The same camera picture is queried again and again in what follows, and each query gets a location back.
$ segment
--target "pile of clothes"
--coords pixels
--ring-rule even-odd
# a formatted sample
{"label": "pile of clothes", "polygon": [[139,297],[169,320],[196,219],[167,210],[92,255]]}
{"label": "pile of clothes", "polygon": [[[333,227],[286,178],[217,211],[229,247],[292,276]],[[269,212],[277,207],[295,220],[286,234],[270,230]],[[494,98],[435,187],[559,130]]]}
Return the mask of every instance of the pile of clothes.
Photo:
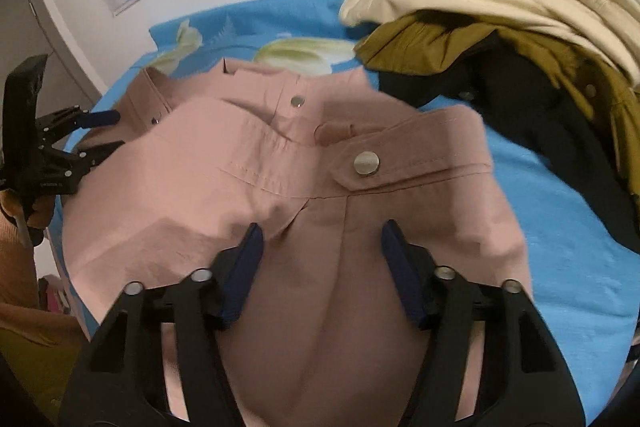
{"label": "pile of clothes", "polygon": [[[247,425],[390,427],[429,336],[380,252],[394,219],[470,281],[520,281],[593,419],[640,305],[638,30],[636,0],[259,0],[159,25],[96,108],[120,123],[68,144],[126,142],[52,225],[72,291],[101,321],[128,282],[176,283],[259,223],[218,337]],[[482,344],[478,324],[460,418]]]}

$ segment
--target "metal snap button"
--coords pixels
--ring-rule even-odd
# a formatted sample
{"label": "metal snap button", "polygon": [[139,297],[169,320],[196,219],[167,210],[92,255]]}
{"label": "metal snap button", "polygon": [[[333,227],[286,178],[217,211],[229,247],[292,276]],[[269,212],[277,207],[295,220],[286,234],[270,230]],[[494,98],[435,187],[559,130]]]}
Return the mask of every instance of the metal snap button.
{"label": "metal snap button", "polygon": [[356,156],[353,161],[353,168],[360,176],[370,176],[378,172],[380,158],[371,151],[365,151]]}
{"label": "metal snap button", "polygon": [[589,84],[588,86],[584,87],[584,93],[589,98],[593,98],[594,96],[597,95],[598,91],[596,90],[596,86],[594,86],[593,84]]}
{"label": "metal snap button", "polygon": [[302,107],[303,103],[305,103],[305,97],[297,94],[291,99],[291,105],[293,107]]}

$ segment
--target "blue bedsheet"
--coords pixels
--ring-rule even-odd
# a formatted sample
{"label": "blue bedsheet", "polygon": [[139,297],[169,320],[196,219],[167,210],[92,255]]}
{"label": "blue bedsheet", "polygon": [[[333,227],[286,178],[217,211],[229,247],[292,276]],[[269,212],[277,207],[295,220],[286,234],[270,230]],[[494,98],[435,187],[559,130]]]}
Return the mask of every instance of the blue bedsheet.
{"label": "blue bedsheet", "polygon": [[[337,16],[341,3],[257,0],[194,14],[188,17],[189,26],[202,36],[202,45],[179,61],[172,77],[179,82],[181,77],[209,70],[223,57],[252,60],[262,46],[277,39],[355,42],[371,28],[344,28]],[[151,29],[158,53],[140,58],[95,110],[112,107],[142,66],[175,51],[185,19]],[[357,65],[356,60],[349,60],[332,64],[332,70]],[[377,76],[369,76],[377,87]],[[452,103],[439,98],[423,109]],[[67,150],[82,134],[72,135]],[[551,174],[539,157],[489,128],[487,135],[495,175],[527,237],[536,305],[568,362],[590,422],[615,387],[636,327],[640,257],[615,243],[581,195]],[[60,204],[51,232],[56,249],[62,251]],[[95,331],[97,323],[86,309],[84,315],[90,331]]]}

